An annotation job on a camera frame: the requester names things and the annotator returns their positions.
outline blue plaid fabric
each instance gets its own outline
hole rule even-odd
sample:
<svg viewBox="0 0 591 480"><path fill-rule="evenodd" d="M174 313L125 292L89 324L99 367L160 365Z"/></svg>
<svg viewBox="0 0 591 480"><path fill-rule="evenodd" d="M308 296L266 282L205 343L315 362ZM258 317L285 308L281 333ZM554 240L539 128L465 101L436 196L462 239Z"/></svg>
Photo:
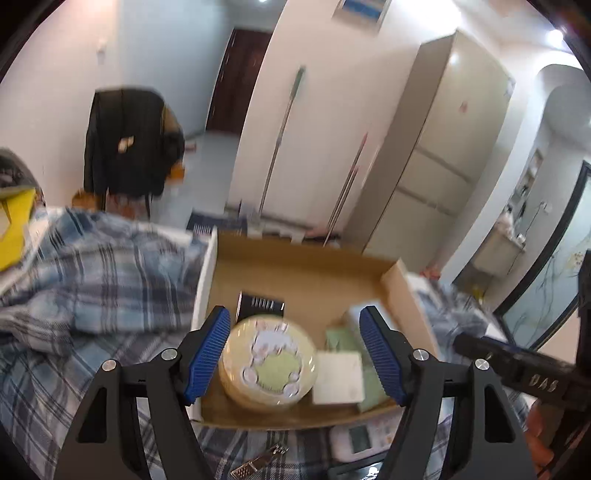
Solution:
<svg viewBox="0 0 591 480"><path fill-rule="evenodd" d="M149 361L178 346L189 329L205 245L180 247L135 222L65 210L40 246L25 253L23 275L0 297L0 421L42 480L51 480L60 447L101 363ZM453 338L483 334L491 318L453 288L416 291L444 356L458 361ZM509 398L522 421L521 395ZM451 426L443 405L425 479L439 477ZM154 480L165 475L145 399L138 400L142 439ZM249 432L193 425L217 479L277 442L286 455L262 480L324 480L337 462L328 429Z"/></svg>
<svg viewBox="0 0 591 480"><path fill-rule="evenodd" d="M189 331L205 249L66 209L25 252L31 261L0 297L0 421L41 479L53 477L101 363L149 361ZM164 478L145 401L139 416L152 477Z"/></svg>

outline mop handle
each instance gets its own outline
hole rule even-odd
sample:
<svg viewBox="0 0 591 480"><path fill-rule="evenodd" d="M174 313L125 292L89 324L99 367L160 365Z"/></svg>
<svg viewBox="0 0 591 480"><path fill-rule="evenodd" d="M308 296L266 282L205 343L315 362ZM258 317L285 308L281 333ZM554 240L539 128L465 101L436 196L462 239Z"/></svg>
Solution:
<svg viewBox="0 0 591 480"><path fill-rule="evenodd" d="M326 244L330 240L330 236L332 235L332 232L333 232L333 230L335 229L335 226L336 226L336 221L339 218L340 211L345 206L345 202L347 201L347 196L349 195L349 192L351 190L351 187L353 186L353 182L355 181L355 177L357 176L357 172L358 171L359 171L359 169L357 167L355 167L355 169L353 170L352 175L349 177L349 179L347 180L347 183L345 184L345 194L343 195L342 199L340 200L339 204L337 205L337 212L336 212L335 218L332 220L332 223L329 224L329 231L326 234L326 238L324 239L324 243L322 244L323 247L325 247Z"/></svg>
<svg viewBox="0 0 591 480"><path fill-rule="evenodd" d="M329 223L327 225L328 229L330 229L330 226L331 226L333 220L335 219L336 212L339 209L339 205L340 205L341 200L343 199L343 195L345 195L345 190L347 189L347 185L349 184L349 180L351 179L351 175L353 175L353 170L357 166L357 161L359 160L359 157L361 156L361 152L363 151L363 148L365 146L365 142L367 141L367 139L368 139L368 135L366 133L363 136L363 140L361 141L361 145L359 146L359 150L357 150L357 155L355 156L355 159L353 160L353 165L351 165L351 169L349 170L349 174L347 175L347 179L345 180L345 183L343 184L343 188L340 191L339 199L336 201L335 208L333 209L333 212L330 215Z"/></svg>
<svg viewBox="0 0 591 480"><path fill-rule="evenodd" d="M265 199L267 198L267 190L269 189L269 182L271 181L271 175L273 175L273 168L275 168L275 160L277 159L277 152L279 152L279 147L281 145L281 141L283 140L283 132L285 131L285 126L287 125L287 119L290 116L291 106L294 103L294 99L296 98L298 88L300 88L301 79L304 76L305 71L306 71L305 67L300 67L300 69L295 74L295 81L294 81L293 87L291 88L291 93L290 93L290 101L287 104L287 109L285 110L285 116L283 117L283 123L281 124L281 129L279 130L279 136L277 137L277 142L275 143L275 151L273 152L273 158L271 159L271 165L269 166L269 172L267 173L267 180L265 182L265 188L262 191L261 205L259 206L259 215L262 214L262 209L265 206Z"/></svg>

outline floor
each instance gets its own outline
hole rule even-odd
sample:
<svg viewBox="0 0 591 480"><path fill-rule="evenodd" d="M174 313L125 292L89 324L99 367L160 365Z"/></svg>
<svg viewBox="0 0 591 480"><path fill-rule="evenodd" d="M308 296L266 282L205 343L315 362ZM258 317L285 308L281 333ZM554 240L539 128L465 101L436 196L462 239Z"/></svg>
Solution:
<svg viewBox="0 0 591 480"><path fill-rule="evenodd" d="M239 141L238 135L221 132L197 137L197 150L183 158L183 182L168 183L153 200L152 221L185 229L193 210L223 216Z"/></svg>

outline black jacket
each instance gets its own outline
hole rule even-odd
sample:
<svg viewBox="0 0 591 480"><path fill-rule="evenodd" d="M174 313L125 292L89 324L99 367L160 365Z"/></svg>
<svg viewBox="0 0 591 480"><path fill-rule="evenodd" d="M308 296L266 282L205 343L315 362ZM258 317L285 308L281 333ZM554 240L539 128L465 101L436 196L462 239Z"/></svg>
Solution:
<svg viewBox="0 0 591 480"><path fill-rule="evenodd" d="M84 190L161 195L170 168L184 153L183 132L176 121L166 131L167 116L171 112L153 91L97 91L86 133Z"/></svg>

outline metal screw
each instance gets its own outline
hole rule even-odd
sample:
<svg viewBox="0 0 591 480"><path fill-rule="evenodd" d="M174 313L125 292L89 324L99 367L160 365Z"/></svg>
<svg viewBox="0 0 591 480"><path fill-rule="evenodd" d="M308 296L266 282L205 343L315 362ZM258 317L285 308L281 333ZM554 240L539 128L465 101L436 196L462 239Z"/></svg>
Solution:
<svg viewBox="0 0 591 480"><path fill-rule="evenodd" d="M488 370L490 367L489 363L486 360L484 360L483 358L476 359L476 361L474 362L474 365L476 365L476 368L478 370Z"/></svg>
<svg viewBox="0 0 591 480"><path fill-rule="evenodd" d="M422 348L417 348L413 352L413 357L416 358L417 360L420 360L421 362L424 362L425 360L427 360L429 358L429 352L427 352L426 350L423 350Z"/></svg>
<svg viewBox="0 0 591 480"><path fill-rule="evenodd" d="M160 356L162 360L174 360L177 357L177 350L176 348L167 348Z"/></svg>
<svg viewBox="0 0 591 480"><path fill-rule="evenodd" d="M103 368L103 370L105 372L110 372L116 366L117 366L117 362L115 360L107 360L106 362L103 362L103 367L102 368Z"/></svg>

